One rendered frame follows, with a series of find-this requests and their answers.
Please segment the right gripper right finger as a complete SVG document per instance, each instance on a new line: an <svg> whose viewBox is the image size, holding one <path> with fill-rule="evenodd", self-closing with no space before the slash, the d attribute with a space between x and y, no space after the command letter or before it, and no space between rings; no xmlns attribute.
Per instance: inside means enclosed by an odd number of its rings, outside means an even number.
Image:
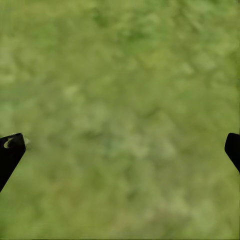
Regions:
<svg viewBox="0 0 240 240"><path fill-rule="evenodd" d="M229 133L225 143L225 152L240 172L240 135Z"/></svg>

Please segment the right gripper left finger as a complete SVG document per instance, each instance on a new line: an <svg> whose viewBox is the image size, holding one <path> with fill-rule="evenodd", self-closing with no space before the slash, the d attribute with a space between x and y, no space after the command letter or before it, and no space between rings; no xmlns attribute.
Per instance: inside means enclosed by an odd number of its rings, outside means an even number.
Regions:
<svg viewBox="0 0 240 240"><path fill-rule="evenodd" d="M26 152L28 138L21 133L0 138L0 192Z"/></svg>

